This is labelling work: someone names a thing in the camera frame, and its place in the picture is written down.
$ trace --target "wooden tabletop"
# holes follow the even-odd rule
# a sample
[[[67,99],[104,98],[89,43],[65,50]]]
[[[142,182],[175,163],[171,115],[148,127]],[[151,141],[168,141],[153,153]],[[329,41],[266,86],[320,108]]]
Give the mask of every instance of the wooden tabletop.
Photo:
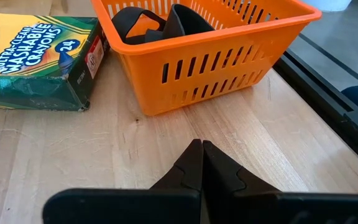
[[[88,0],[0,0],[0,12],[94,15]],[[90,110],[0,110],[0,223],[41,223],[45,201],[67,188],[149,188],[194,138],[280,190],[358,193],[358,156],[273,70],[251,88],[147,117],[110,52]]]

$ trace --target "crayon illustration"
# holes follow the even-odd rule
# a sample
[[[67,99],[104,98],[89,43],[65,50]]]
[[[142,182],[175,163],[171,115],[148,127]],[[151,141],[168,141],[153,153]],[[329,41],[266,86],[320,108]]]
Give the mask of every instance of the crayon illustration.
[[[72,56],[68,55],[66,52],[60,52],[59,56],[59,67],[62,71],[62,75],[66,75],[73,65],[74,59]]]

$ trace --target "black bracket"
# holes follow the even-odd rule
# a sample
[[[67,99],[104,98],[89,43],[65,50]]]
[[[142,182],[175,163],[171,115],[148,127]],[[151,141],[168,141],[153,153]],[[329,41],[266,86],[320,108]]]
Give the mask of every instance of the black bracket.
[[[358,106],[289,49],[273,68],[358,154]]]
[[[283,193],[210,141],[195,139],[151,189],[65,190],[45,204],[43,220],[196,224],[203,210],[212,224],[350,224],[358,223],[358,195]]]

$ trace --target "basket slot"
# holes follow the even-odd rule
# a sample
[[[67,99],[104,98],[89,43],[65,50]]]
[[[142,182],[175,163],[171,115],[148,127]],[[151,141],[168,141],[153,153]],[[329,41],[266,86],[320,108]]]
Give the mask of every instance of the basket slot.
[[[158,6],[158,14],[162,15],[162,7],[161,7],[161,0],[157,0],[157,6]]]
[[[201,64],[200,74],[204,73],[206,62],[208,61],[208,54],[204,55],[203,63]]]
[[[230,59],[230,54],[231,54],[232,51],[233,51],[233,49],[230,49],[229,52],[227,53],[226,58],[224,59],[222,68],[226,68],[227,62],[228,62],[229,59]]]
[[[206,20],[206,14],[207,14],[207,10],[205,9],[204,11],[204,15],[203,15],[203,18]]]
[[[248,51],[246,53],[246,56],[244,57],[244,59],[242,60],[241,63],[245,63],[248,60],[249,55],[251,54],[251,51],[252,51],[253,48],[254,48],[254,45],[249,46]]]
[[[194,64],[196,63],[196,57],[193,57],[190,62],[189,72],[187,73],[187,77],[191,77],[193,75]]]
[[[228,58],[226,65],[231,65],[231,66],[234,65],[234,61],[238,59],[238,55],[241,53],[240,49],[238,51],[232,51],[232,54]]]
[[[218,82],[215,83],[214,88],[211,90],[210,96],[213,96],[215,94],[216,87],[218,87],[218,84],[219,84]]]
[[[119,7],[119,4],[116,4],[116,12],[119,12],[121,9]]]
[[[219,59],[218,59],[218,62],[216,63],[216,67],[218,67],[218,68],[223,68],[223,63],[224,63],[224,61],[226,60],[227,55],[228,55],[228,53],[229,53],[230,50],[228,50],[226,54],[224,54],[224,53],[222,52],[222,54],[220,55],[220,57],[219,57]]]
[[[168,83],[179,80],[180,73],[178,74],[178,66],[180,65],[180,60],[177,62],[170,62],[168,68]]]
[[[205,55],[204,55],[204,57],[202,57],[202,56],[197,56],[196,57],[196,61],[195,61],[194,67],[193,67],[193,74],[194,75],[200,74],[200,72],[201,72],[201,70],[203,68],[204,58],[205,58]]]
[[[229,4],[228,4],[227,6],[230,7],[231,1],[233,1],[233,3],[231,4],[231,8],[232,8],[232,10],[234,10],[234,8],[236,7],[236,4],[237,4],[237,0],[230,0],[230,1],[229,1]]]
[[[257,60],[258,58],[262,58],[262,56],[264,55],[264,52],[262,51],[262,48],[263,48],[262,46],[263,46],[263,44],[261,44],[261,45],[258,47],[258,49],[256,49],[255,55],[254,55],[254,57],[252,58],[252,61]]]
[[[187,99],[187,90],[183,92],[182,96],[181,96],[181,103],[185,103]]]
[[[213,26],[214,20],[215,20],[215,17],[213,16],[212,19],[211,19],[211,22],[209,22],[209,24],[210,24],[211,26]]]
[[[234,86],[234,84],[235,84],[236,80],[237,80],[237,77],[234,77],[234,78],[233,78],[233,81],[231,82],[231,84],[230,84],[230,86],[229,86],[229,89],[228,89],[228,90],[231,90],[231,89],[233,88],[233,86]]]
[[[268,14],[266,15],[265,22],[270,21],[271,18],[273,18],[273,16],[271,15],[271,13],[268,13]]]
[[[205,97],[205,93],[208,90],[208,85],[205,85],[204,90],[203,90],[203,94],[201,95],[201,98]]]
[[[249,43],[247,45],[244,46],[244,48],[242,49],[241,51],[241,54],[237,60],[237,62],[240,62],[240,63],[244,63],[245,60],[246,60],[246,57],[248,56],[248,54],[250,53],[250,48],[252,47],[252,44]]]
[[[221,52],[216,53],[214,63],[212,64],[211,71],[215,71],[216,64],[218,63],[218,60],[221,56]]]
[[[256,83],[258,80],[260,80],[263,77],[263,75],[265,75],[265,73],[264,70],[262,69],[261,71],[259,71],[258,75],[256,75],[256,77],[254,78],[253,83]]]
[[[192,10],[194,10],[194,4],[195,4],[195,2],[194,2],[194,0],[191,0],[191,3],[190,3],[190,9],[192,9]]]
[[[269,52],[269,51],[266,51],[265,49],[269,48],[272,46],[273,43],[269,43],[269,44],[262,44],[259,48],[259,54],[258,54],[258,57],[257,59],[263,59],[266,57],[266,52]]]
[[[209,22],[210,18],[211,18],[211,13],[208,13],[208,18],[206,19],[206,21]]]
[[[110,19],[112,19],[114,17],[114,12],[112,11],[112,6],[110,4],[108,4],[107,8],[109,9]]]
[[[242,15],[242,21],[246,19],[247,13],[250,11],[250,5],[251,3],[248,2],[246,6],[242,6],[242,12],[240,12],[240,15]]]
[[[246,76],[247,76],[247,74],[244,74],[244,75],[241,77],[239,83],[237,84],[237,88],[240,88],[240,86],[242,85],[242,82],[246,79]]]
[[[168,14],[168,10],[169,10],[169,8],[168,8],[168,0],[164,0],[164,13],[165,13],[165,15]]]
[[[241,55],[243,49],[244,49],[244,47],[240,47],[240,49],[239,49],[239,51],[238,51],[238,53],[237,53],[237,55],[236,55],[236,57],[235,57],[235,59],[234,59],[234,61],[233,61],[232,66],[235,66],[235,65],[236,65],[237,61],[238,61],[239,58],[240,58],[240,55]]]
[[[208,58],[206,59],[206,63],[205,63],[203,72],[205,72],[205,71],[210,72],[211,71],[211,68],[212,68],[212,65],[214,63],[215,57],[216,57],[216,55],[214,53],[209,53],[208,54]]]
[[[227,7],[230,7],[230,3],[232,3],[233,0],[228,0],[228,1],[226,1],[226,2],[227,2]]]
[[[257,52],[259,51],[260,45],[252,45],[251,48],[247,52],[247,56],[244,58],[244,61],[242,63],[247,63],[250,61],[250,58],[252,61],[256,59]]]
[[[218,24],[219,24],[219,21],[218,20],[216,20],[216,23],[215,23],[215,29],[218,29]]]
[[[195,101],[195,100],[196,100],[197,92],[198,92],[198,87],[196,87],[196,88],[193,90],[193,96],[191,96],[191,100],[192,100],[192,101]]]
[[[226,87],[226,83],[227,83],[227,80],[225,80],[225,81],[223,82],[223,85],[222,85],[221,90],[219,91],[219,93],[222,93],[222,92],[223,92],[224,87]]]
[[[249,16],[249,19],[248,19],[248,24],[253,24],[254,22],[252,21],[255,21],[255,13],[256,13],[256,9],[257,9],[257,5],[254,5],[254,7],[252,8],[252,11],[251,11],[251,15]]]
[[[152,5],[152,12],[154,12],[154,13],[155,13],[154,0],[149,0],[149,1],[151,1],[151,5]]]
[[[166,83],[168,80],[168,69],[169,69],[169,63],[166,63],[162,68],[162,83]]]
[[[234,5],[233,5],[232,10],[233,10],[234,12],[239,12],[241,6],[242,6],[241,0],[236,0],[236,1],[234,2]]]
[[[190,69],[191,60],[190,59],[184,59],[181,65],[181,72],[180,76],[182,78],[188,77],[189,75],[189,69]]]
[[[262,17],[263,13],[264,13],[264,9],[261,9],[260,12],[259,12],[258,17],[256,18],[255,23],[258,23],[260,21],[260,18]]]
[[[177,65],[177,72],[175,74],[175,80],[180,79],[180,73],[181,73],[181,66],[183,64],[183,60],[179,60],[178,61],[178,65]]]
[[[255,72],[252,72],[252,73],[249,75],[249,77],[248,77],[248,79],[247,79],[247,85],[251,83],[251,81],[252,81],[253,78],[254,78],[254,75],[255,75]]]

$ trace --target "crayola crayon box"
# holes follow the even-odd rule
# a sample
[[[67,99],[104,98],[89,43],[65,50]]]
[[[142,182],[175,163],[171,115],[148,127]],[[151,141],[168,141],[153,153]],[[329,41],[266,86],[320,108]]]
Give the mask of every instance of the crayola crayon box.
[[[108,50],[97,18],[0,14],[0,108],[88,109]]]

